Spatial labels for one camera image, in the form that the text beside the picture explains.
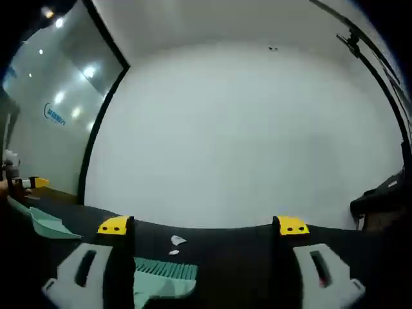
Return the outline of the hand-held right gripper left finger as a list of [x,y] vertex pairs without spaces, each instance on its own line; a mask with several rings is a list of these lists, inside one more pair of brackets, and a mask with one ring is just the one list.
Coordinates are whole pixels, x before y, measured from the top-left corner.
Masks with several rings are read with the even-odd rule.
[[56,308],[133,308],[135,220],[112,217],[57,266],[42,293]]

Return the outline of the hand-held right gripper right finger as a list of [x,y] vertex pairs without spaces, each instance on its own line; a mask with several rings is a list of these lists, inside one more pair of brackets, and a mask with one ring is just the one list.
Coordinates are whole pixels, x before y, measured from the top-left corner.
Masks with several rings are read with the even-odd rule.
[[351,308],[366,287],[327,244],[307,243],[299,218],[272,218],[272,299],[280,308]]

